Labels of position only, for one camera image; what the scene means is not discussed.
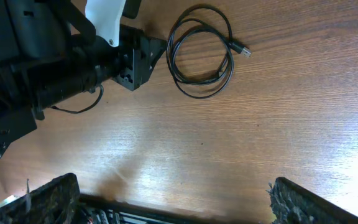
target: cable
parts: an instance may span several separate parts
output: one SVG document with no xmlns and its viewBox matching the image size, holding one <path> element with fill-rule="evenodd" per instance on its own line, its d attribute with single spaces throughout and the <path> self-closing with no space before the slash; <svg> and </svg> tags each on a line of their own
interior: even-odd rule
<svg viewBox="0 0 358 224">
<path fill-rule="evenodd" d="M 203 22 L 203 21 L 201 21 L 199 19 L 184 19 L 186 16 L 188 16 L 190 14 L 190 12 L 192 12 L 194 10 L 197 10 L 197 9 L 209 9 L 209 10 L 212 10 L 214 12 L 217 12 L 224 19 L 224 21 L 226 22 L 227 29 L 229 31 L 229 37 L 226 38 L 219 31 L 217 31 L 214 27 L 211 27 L 210 25 L 208 25 L 207 23 L 205 23 L 205 22 Z M 174 43 L 173 39 L 175 37 L 175 32 L 177 31 L 177 29 L 182 24 L 184 24 L 186 22 L 190 22 L 190 21 L 198 22 L 201 25 L 189 29 Z M 209 33 L 212 33 L 212 34 L 215 34 L 216 36 L 218 36 L 219 39 L 222 41 L 224 48 L 226 49 L 226 54 L 225 54 L 225 56 L 223 58 L 222 63 L 220 64 L 220 66 L 216 70 L 216 75 L 215 75 L 214 78 L 210 78 L 210 79 L 206 79 L 206 80 L 203 80 L 203 81 L 196 82 L 196 81 L 187 79 L 182 74 L 182 72 L 179 71 L 179 69 L 178 69 L 178 67 L 177 67 L 177 65 L 175 63 L 175 59 L 176 59 L 176 56 L 177 56 L 178 49 L 182 45 L 182 43 L 187 38 L 189 38 L 189 36 L 191 36 L 193 34 L 198 34 L 198 33 L 201 33 L 201 32 L 209 32 Z M 220 93 L 227 86 L 227 84 L 229 83 L 231 77 L 233 76 L 234 59 L 233 59 L 233 54 L 231 53 L 231 49 L 233 49 L 234 51 L 236 51 L 239 54 L 242 54 L 242 55 L 246 56 L 247 58 L 249 58 L 250 55 L 251 55 L 251 51 L 248 48 L 246 48 L 241 43 L 238 43 L 235 40 L 233 40 L 233 38 L 232 38 L 232 30 L 231 30 L 229 20 L 223 14 L 223 12 L 221 12 L 219 9 L 217 9 L 217 8 L 215 8 L 213 6 L 209 6 L 209 5 L 205 5 L 205 4 L 196 5 L 196 6 L 190 7 L 187 10 L 185 10 L 180 15 L 180 17 L 178 18 L 176 23 L 173 25 L 173 27 L 171 29 L 171 33 L 169 35 L 168 45 L 167 45 L 168 68 L 169 68 L 169 71 L 171 72 L 171 75 L 173 77 L 173 81 L 175 82 L 175 84 L 178 87 L 178 89 L 182 93 L 184 93 L 186 96 L 192 97 L 194 99 L 206 99 L 206 98 L 210 98 L 210 97 Z M 179 85 L 179 83 L 186 84 L 186 85 L 210 85 L 210 84 L 216 83 L 216 82 L 218 82 L 220 80 L 221 80 L 222 85 L 219 87 L 219 89 L 216 90 L 214 93 L 212 93 L 210 95 L 207 95 L 207 96 L 193 96 L 193 95 L 185 92 Z"/>
<path fill-rule="evenodd" d="M 99 86 L 100 88 L 100 93 L 99 93 L 99 96 L 98 98 L 96 99 L 96 101 L 89 107 L 83 109 L 83 110 L 80 110 L 80 111 L 69 111 L 69 110 L 64 110 L 64 109 L 60 109 L 58 108 L 57 106 L 51 106 L 52 109 L 55 109 L 55 110 L 59 110 L 59 111 L 63 111 L 63 112 L 66 112 L 66 113 L 71 113 L 71 114 L 79 114 L 79 113 L 82 113 L 82 112 L 85 112 L 85 111 L 88 111 L 92 108 L 94 108 L 100 101 L 100 99 L 102 98 L 103 96 L 103 91 L 104 91 L 104 88 L 102 85 Z"/>
</svg>

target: usb connector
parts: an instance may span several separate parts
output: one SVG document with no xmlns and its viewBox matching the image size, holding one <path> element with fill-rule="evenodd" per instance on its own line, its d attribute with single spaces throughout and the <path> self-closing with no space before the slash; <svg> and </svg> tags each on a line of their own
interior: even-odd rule
<svg viewBox="0 0 358 224">
<path fill-rule="evenodd" d="M 229 44 L 230 48 L 233 49 L 235 52 L 244 55 L 246 58 L 249 58 L 251 56 L 251 51 L 246 48 L 244 45 L 238 43 L 238 42 L 232 42 Z"/>
</svg>

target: wood grain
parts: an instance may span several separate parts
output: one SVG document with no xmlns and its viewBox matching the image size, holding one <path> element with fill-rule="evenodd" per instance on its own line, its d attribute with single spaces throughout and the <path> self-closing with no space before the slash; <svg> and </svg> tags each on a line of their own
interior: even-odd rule
<svg viewBox="0 0 358 224">
<path fill-rule="evenodd" d="M 220 8 L 253 51 L 248 60 L 235 54 L 221 94 L 186 97 L 162 58 L 135 92 L 106 82 L 100 105 L 87 113 L 45 110 L 38 130 L 0 161 L 9 193 L 22 195 L 27 178 L 35 189 L 73 172 L 83 193 L 268 223 L 265 189 L 285 176 L 358 216 L 358 1 L 143 0 L 137 19 L 122 23 L 166 39 L 177 17 L 202 2 Z M 192 15 L 227 32 L 212 12 Z M 217 37 L 198 34 L 183 44 L 178 64 L 202 74 L 223 52 Z M 59 106 L 82 109 L 96 97 Z"/>
</svg>

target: white object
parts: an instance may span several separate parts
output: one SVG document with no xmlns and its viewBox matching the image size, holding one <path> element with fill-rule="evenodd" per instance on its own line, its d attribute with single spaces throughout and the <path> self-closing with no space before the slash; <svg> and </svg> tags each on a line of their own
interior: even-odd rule
<svg viewBox="0 0 358 224">
<path fill-rule="evenodd" d="M 85 17 L 92 22 L 96 35 L 102 37 L 112 47 L 119 44 L 119 21 L 126 0 L 88 0 Z"/>
</svg>

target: black wire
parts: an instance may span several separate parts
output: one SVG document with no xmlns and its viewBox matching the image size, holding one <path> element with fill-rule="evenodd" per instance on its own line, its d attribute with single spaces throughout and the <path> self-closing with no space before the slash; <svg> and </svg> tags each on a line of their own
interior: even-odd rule
<svg viewBox="0 0 358 224">
<path fill-rule="evenodd" d="M 197 10 L 197 9 L 209 9 L 209 10 L 212 10 L 214 12 L 217 12 L 224 19 L 224 21 L 226 22 L 227 29 L 229 31 L 229 38 L 225 38 L 225 36 L 223 36 L 214 27 L 211 27 L 210 25 L 208 25 L 207 23 L 205 23 L 205 22 L 203 22 L 203 21 L 201 21 L 199 19 L 185 19 L 185 20 L 183 20 L 186 16 L 189 15 L 190 12 L 192 12 L 194 10 Z M 190 30 L 185 32 L 175 43 L 173 43 L 173 38 L 175 36 L 175 32 L 177 31 L 177 29 L 182 24 L 184 24 L 186 22 L 190 22 L 190 21 L 198 22 L 201 25 L 191 28 Z M 223 46 L 226 49 L 227 53 L 224 56 L 222 63 L 220 64 L 220 66 L 216 70 L 216 75 L 215 75 L 214 78 L 210 78 L 210 79 L 207 79 L 207 80 L 196 82 L 196 81 L 187 79 L 182 74 L 182 72 L 179 71 L 179 69 L 178 69 L 178 67 L 177 67 L 177 65 L 175 63 L 175 59 L 176 59 L 176 56 L 177 56 L 178 49 L 182 45 L 182 43 L 187 38 L 189 38 L 189 36 L 191 36 L 193 34 L 198 34 L 200 32 L 209 32 L 209 33 L 217 35 L 219 37 L 219 39 L 222 41 Z M 227 84 L 229 83 L 229 80 L 231 79 L 231 77 L 233 75 L 233 71 L 234 71 L 234 59 L 233 59 L 233 54 L 231 53 L 231 48 L 230 48 L 231 43 L 232 43 L 232 30 L 231 30 L 230 23 L 229 23 L 227 17 L 219 9 L 216 9 L 213 6 L 203 4 L 203 5 L 193 6 L 193 7 L 189 8 L 189 9 L 185 10 L 180 15 L 180 17 L 176 21 L 175 25 L 173 25 L 171 33 L 169 35 L 168 46 L 167 46 L 168 68 L 169 68 L 169 71 L 171 72 L 173 80 L 175 81 L 175 84 L 178 87 L 178 89 L 182 93 L 184 93 L 186 96 L 192 97 L 194 99 L 210 98 L 210 97 L 218 94 L 219 92 L 221 92 L 227 86 Z M 218 81 L 220 81 L 222 79 L 224 81 L 222 81 L 223 84 L 220 86 L 220 88 L 218 90 L 216 90 L 214 93 L 212 93 L 210 95 L 207 95 L 207 96 L 193 96 L 193 95 L 190 95 L 190 94 L 186 93 L 179 85 L 179 83 L 187 84 L 187 85 L 210 85 L 210 84 L 216 83 L 216 82 L 218 82 Z"/>
<path fill-rule="evenodd" d="M 59 110 L 59 111 L 63 111 L 63 112 L 66 112 L 66 113 L 71 113 L 71 114 L 79 114 L 79 113 L 82 113 L 82 112 L 85 112 L 85 111 L 88 111 L 92 108 L 94 108 L 100 101 L 100 99 L 102 98 L 103 96 L 103 91 L 104 91 L 104 88 L 102 85 L 99 86 L 100 88 L 100 93 L 99 93 L 99 96 L 98 98 L 96 99 L 96 101 L 89 107 L 83 109 L 83 110 L 80 110 L 80 111 L 70 111 L 70 110 L 64 110 L 64 109 L 60 109 L 58 108 L 57 106 L 51 106 L 52 109 L 55 109 L 55 110 Z"/>
</svg>

